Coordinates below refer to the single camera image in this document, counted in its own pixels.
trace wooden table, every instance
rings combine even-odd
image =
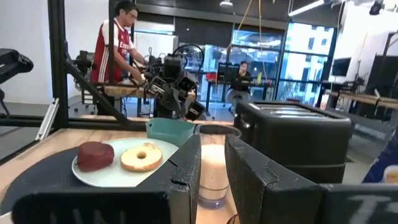
[[[383,106],[386,108],[398,110],[398,100],[397,99],[392,99],[392,98],[387,98],[387,97],[378,98],[377,96],[373,96],[373,95],[355,94],[355,93],[343,92],[343,91],[340,94],[338,92],[332,92],[332,91],[326,91],[325,93],[330,96],[335,96],[335,97],[339,96],[339,97],[347,98],[350,100],[356,100],[361,103],[367,103],[370,105],[377,104],[377,106]]]
[[[92,119],[101,119],[100,116],[94,116]],[[224,123],[224,121],[214,121],[211,123]],[[145,132],[131,131],[102,131],[86,129],[61,129],[56,133],[44,139],[40,143],[26,150],[22,154],[13,158],[11,161],[0,166],[1,195],[3,198],[10,183],[36,162],[51,156],[60,151],[79,146],[87,141],[107,141],[119,138],[145,138]],[[197,223],[198,224],[225,224],[230,217],[236,213],[235,204],[231,192],[228,192],[227,204],[218,210],[207,210],[198,206]],[[10,223],[9,214],[0,218],[0,223]]]
[[[106,120],[116,120],[114,116],[103,116],[103,115],[81,115],[80,118],[85,118],[85,119],[106,119]],[[142,122],[147,122],[151,118],[136,118],[136,117],[128,117],[129,120],[131,121],[142,121]],[[227,126],[233,126],[233,122],[231,121],[188,121],[194,124],[218,124],[218,125],[227,125]]]
[[[123,85],[133,85],[130,80],[123,80],[119,82],[119,84]],[[108,96],[114,96],[116,98],[119,97],[136,97],[143,98],[144,97],[144,89],[137,87],[129,87],[129,86],[105,86],[105,93]],[[195,93],[191,91],[188,93],[188,97],[191,99],[195,99]]]

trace white wall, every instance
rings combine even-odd
[[[101,23],[108,18],[107,0],[65,0],[65,23],[69,54],[72,59],[80,50],[95,51]],[[68,75],[68,97],[80,95]]]
[[[382,11],[378,16],[370,16],[368,7],[354,6],[347,2],[345,23],[336,45],[334,58],[351,57],[346,77],[330,76],[329,81],[343,82],[354,80],[360,60],[359,76],[367,80],[376,54],[383,53],[387,35],[398,29],[398,13]],[[398,55],[398,43],[387,52]]]
[[[164,55],[160,55],[161,53],[172,53],[173,39],[172,35],[134,33],[134,44],[142,56],[149,55],[149,47],[152,47],[152,55],[155,57],[164,57]]]
[[[49,104],[52,99],[47,0],[1,0],[0,47],[29,57],[34,69],[0,85],[6,102]]]

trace man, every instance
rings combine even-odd
[[[243,61],[241,62],[241,66],[239,68],[239,75],[236,77],[237,82],[241,81],[248,81],[250,82],[252,80],[251,74],[248,72],[248,63]],[[231,85],[229,88],[227,94],[226,94],[226,99],[232,103],[232,107],[235,110],[236,108],[236,102],[238,100],[250,100],[250,91],[248,86],[242,86],[242,85]]]
[[[91,73],[91,82],[95,84],[110,82],[108,66],[108,62],[111,60],[108,58],[109,23],[113,23],[114,82],[120,82],[123,77],[123,71],[127,70],[135,80],[139,83],[143,83],[145,80],[141,77],[140,72],[126,62],[126,54],[129,53],[135,61],[143,65],[146,64],[144,57],[137,52],[131,41],[129,32],[125,29],[125,27],[132,27],[132,25],[137,21],[138,8],[131,1],[121,1],[115,8],[115,15],[116,17],[114,18],[114,21],[109,22],[108,20],[105,20],[99,28],[97,44],[95,47],[94,66]],[[112,105],[114,105],[113,97],[110,97],[103,92],[102,94]],[[99,103],[97,104],[97,109],[98,115],[109,115],[105,108]]]

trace computer monitor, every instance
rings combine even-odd
[[[217,81],[230,83],[235,82],[235,79],[239,74],[239,67],[240,65],[238,64],[219,63],[217,69]]]
[[[331,75],[345,77],[347,76],[347,71],[349,67],[349,63],[351,62],[351,58],[339,58],[335,59],[331,69]]]

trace white plate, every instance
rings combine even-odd
[[[163,153],[163,165],[177,150],[178,147],[161,140],[147,138],[126,138],[103,142],[114,149],[113,163],[104,169],[94,172],[82,172],[76,164],[77,156],[72,162],[72,172],[77,179],[94,187],[135,187],[153,174],[158,168],[148,172],[129,172],[121,167],[120,157],[128,149],[146,142],[155,144]]]

